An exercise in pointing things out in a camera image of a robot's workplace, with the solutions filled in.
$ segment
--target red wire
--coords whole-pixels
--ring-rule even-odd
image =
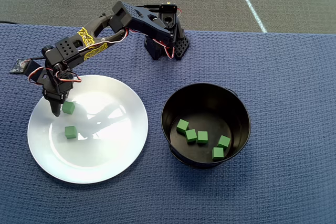
[[[30,79],[31,79],[31,77],[34,75],[34,74],[36,74],[37,73],[37,71],[38,70],[40,70],[40,69],[48,69],[48,70],[51,70],[52,71],[52,69],[51,68],[46,68],[46,67],[38,67],[37,69],[35,69],[33,72],[31,72],[30,73],[30,75],[28,75],[28,81],[30,82],[30,83],[32,83],[32,84],[35,84],[35,85],[38,85],[38,86],[40,86],[40,85],[42,85],[42,84],[39,84],[39,83],[35,83],[35,82],[31,82],[30,81]]]
[[[163,46],[163,47],[167,47],[167,45],[165,45],[162,41],[158,41],[156,39],[153,39],[156,43],[158,43],[159,45]]]
[[[59,79],[59,78],[58,78],[58,73],[59,73],[59,72],[60,72],[60,71],[56,72],[56,78],[57,78],[58,80],[60,80],[60,81],[63,81],[63,82],[82,82],[82,79],[81,79],[76,73],[74,73],[74,72],[70,72],[70,73],[75,74],[78,80]]]
[[[170,54],[168,53],[168,50],[167,48],[169,47],[165,47],[164,50],[166,51],[166,54],[167,56],[170,58],[170,59],[173,59],[174,58],[174,55],[175,55],[175,47],[173,47],[173,54],[170,56]]]
[[[127,35],[124,37],[124,39],[126,39],[126,37],[129,35],[129,32],[128,32],[129,29],[126,28],[126,27],[125,27],[125,29],[126,29]]]
[[[131,29],[131,28],[128,28],[132,33],[138,33],[138,31],[135,31],[135,30],[133,30],[133,29]]]

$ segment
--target cable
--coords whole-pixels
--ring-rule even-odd
[[[92,44],[90,46],[84,47],[84,48],[78,50],[78,52],[82,52],[82,51],[88,49],[89,47],[94,47],[94,46],[97,46],[97,45],[100,45],[100,44],[104,44],[104,43],[114,44],[114,43],[122,42],[128,36],[128,34],[129,34],[129,32],[128,32],[128,29],[126,28],[125,35],[124,35],[124,37],[122,37],[121,40],[118,40],[118,41],[108,41],[108,40],[101,41],[101,42],[98,42],[98,43],[94,43],[94,44]]]
[[[52,71],[51,68],[38,67],[37,69],[35,69],[33,72],[31,72],[31,73],[28,75],[28,81],[29,81],[30,83],[35,84],[35,85],[38,85],[38,86],[42,85],[42,84],[39,84],[39,83],[31,82],[30,79],[31,79],[31,77],[32,77],[34,74],[37,73],[38,70],[40,70],[40,69],[44,69],[44,68],[45,68],[45,69],[48,69],[48,70],[50,70],[50,71]]]
[[[35,58],[30,58],[30,60],[43,60],[45,59],[44,57],[35,57]]]
[[[0,20],[0,23],[6,23],[6,24],[13,24],[13,25],[18,25],[19,23],[11,22],[11,21],[5,21],[5,20]]]
[[[140,31],[137,31],[137,30],[133,30],[133,29],[131,29],[131,28],[128,28],[129,30],[130,30],[130,32],[131,33],[133,33],[133,34],[143,34],[142,32],[140,32]]]
[[[169,47],[167,47],[167,45],[165,45],[164,43],[162,43],[162,41],[157,41],[156,39],[153,39],[156,43],[158,43],[159,45],[164,47],[164,51],[166,52],[168,58],[173,59],[174,55],[175,55],[175,47],[173,47],[173,54],[170,56],[169,52],[167,49],[169,49]]]
[[[69,73],[75,74],[78,80],[60,79],[60,78],[58,78],[58,73],[60,73],[60,71],[56,72],[56,78],[60,81],[63,81],[63,82],[82,82],[82,79],[74,72],[69,72]]]

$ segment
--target blue textured tablecloth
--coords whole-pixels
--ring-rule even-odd
[[[153,61],[130,35],[76,68],[123,81],[149,118],[145,147],[122,174],[93,185],[55,179],[27,144],[40,87],[9,75],[16,59],[79,28],[0,25],[0,223],[335,223],[336,36],[188,31],[181,62]],[[251,136],[209,170],[181,164],[161,130],[178,88],[211,82],[236,91]]]

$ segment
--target white line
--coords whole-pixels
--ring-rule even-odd
[[[257,14],[257,12],[256,12],[256,10],[254,10],[254,8],[253,8],[253,6],[252,6],[250,0],[245,0],[245,1],[246,1],[246,3],[247,3],[248,7],[250,7],[250,10],[251,10],[251,12],[252,12],[254,18],[256,19],[258,25],[260,26],[260,29],[262,30],[262,32],[263,32],[263,33],[267,33],[266,28],[264,27],[263,23],[261,22],[261,20],[260,20],[258,14]]]

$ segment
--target green cube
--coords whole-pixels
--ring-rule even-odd
[[[177,124],[176,130],[182,134],[185,134],[185,131],[188,130],[189,123],[180,119],[179,123]]]
[[[224,158],[223,148],[214,147],[212,149],[212,159],[223,159],[223,158]]]
[[[65,136],[67,137],[67,139],[76,138],[77,137],[76,127],[74,126],[65,127]]]
[[[75,104],[73,102],[65,102],[62,106],[62,110],[64,113],[72,114],[75,109]]]
[[[208,142],[208,132],[199,131],[197,133],[197,144],[206,144]]]
[[[197,135],[195,130],[185,131],[185,137],[187,138],[187,142],[195,142],[197,140]]]
[[[231,138],[227,136],[220,136],[217,147],[228,148]]]

